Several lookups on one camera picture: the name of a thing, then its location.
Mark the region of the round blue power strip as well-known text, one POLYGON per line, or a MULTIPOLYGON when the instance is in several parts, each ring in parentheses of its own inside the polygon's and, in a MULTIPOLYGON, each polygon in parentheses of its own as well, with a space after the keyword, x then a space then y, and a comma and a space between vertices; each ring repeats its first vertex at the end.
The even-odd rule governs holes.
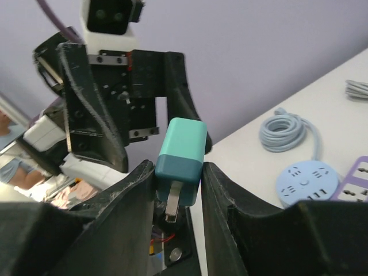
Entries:
POLYGON ((277 196, 284 208, 301 200, 328 200, 338 186, 337 172, 318 160, 307 160, 288 166, 275 183, 277 196))

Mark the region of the purple power strip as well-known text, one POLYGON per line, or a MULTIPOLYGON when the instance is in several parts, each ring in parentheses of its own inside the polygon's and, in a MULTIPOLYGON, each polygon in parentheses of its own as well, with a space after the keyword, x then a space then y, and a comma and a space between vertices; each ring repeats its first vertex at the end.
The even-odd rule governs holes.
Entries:
POLYGON ((355 161, 331 200, 367 203, 367 160, 361 156, 355 161))

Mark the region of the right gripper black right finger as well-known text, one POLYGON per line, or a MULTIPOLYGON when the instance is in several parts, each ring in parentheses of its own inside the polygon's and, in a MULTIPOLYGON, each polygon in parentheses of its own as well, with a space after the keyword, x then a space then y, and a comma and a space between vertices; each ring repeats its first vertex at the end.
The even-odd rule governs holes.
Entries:
POLYGON ((366 275, 367 205, 301 201, 280 209, 205 163, 209 275, 366 275))

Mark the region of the teal plug adapter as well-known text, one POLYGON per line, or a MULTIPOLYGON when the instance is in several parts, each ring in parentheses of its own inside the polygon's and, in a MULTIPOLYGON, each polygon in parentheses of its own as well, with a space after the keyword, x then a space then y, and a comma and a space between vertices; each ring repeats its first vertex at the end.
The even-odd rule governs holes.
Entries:
POLYGON ((207 126, 202 121, 173 118, 155 167, 157 197, 166 203, 165 220, 175 223, 180 206, 193 206, 204 163, 207 126))

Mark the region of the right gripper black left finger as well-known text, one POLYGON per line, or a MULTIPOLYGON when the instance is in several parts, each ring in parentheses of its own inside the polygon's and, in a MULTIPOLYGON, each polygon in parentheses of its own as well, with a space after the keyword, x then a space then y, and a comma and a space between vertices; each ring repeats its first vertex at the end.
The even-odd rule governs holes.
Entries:
POLYGON ((146 275, 154 211, 154 165, 70 210, 1 203, 2 275, 146 275))

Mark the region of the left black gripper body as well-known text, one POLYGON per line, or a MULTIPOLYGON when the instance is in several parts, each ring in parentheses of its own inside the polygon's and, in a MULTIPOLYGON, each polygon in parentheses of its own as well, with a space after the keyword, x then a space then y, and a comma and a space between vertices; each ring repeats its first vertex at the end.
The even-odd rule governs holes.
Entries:
POLYGON ((124 144, 159 134, 153 97, 133 93, 133 52, 101 50, 88 54, 95 83, 124 144))

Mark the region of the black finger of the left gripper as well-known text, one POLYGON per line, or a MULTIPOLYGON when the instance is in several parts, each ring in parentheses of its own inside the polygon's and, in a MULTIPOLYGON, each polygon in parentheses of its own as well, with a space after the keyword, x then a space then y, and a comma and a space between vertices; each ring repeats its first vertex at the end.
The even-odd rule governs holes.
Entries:
POLYGON ((131 142, 159 133, 155 99, 167 98, 167 120, 200 120, 187 81, 185 56, 180 52, 131 52, 131 99, 137 113, 131 117, 131 142))
POLYGON ((128 156, 118 127, 94 80, 86 47, 57 46, 64 77, 64 120, 67 148, 78 159, 128 171, 128 156))

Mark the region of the person in background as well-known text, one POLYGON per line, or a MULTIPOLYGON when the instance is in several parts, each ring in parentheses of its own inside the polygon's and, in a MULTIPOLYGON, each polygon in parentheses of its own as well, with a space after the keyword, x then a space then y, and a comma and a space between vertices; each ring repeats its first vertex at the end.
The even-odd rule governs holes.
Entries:
MULTIPOLYGON (((12 120, 1 111, 1 150, 23 133, 24 127, 13 124, 12 120)), ((12 159, 1 168, 1 182, 23 190, 29 190, 44 180, 42 173, 17 158, 12 159)))

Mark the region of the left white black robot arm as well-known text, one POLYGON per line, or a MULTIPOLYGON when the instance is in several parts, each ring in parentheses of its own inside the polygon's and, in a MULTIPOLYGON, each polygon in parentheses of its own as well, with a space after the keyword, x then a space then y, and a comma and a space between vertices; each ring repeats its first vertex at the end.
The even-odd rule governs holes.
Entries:
POLYGON ((35 161, 65 173, 68 154, 125 173, 126 148, 157 135, 156 99, 167 118, 198 120, 185 57, 132 47, 88 53, 57 33, 33 51, 39 75, 58 96, 24 134, 35 161))

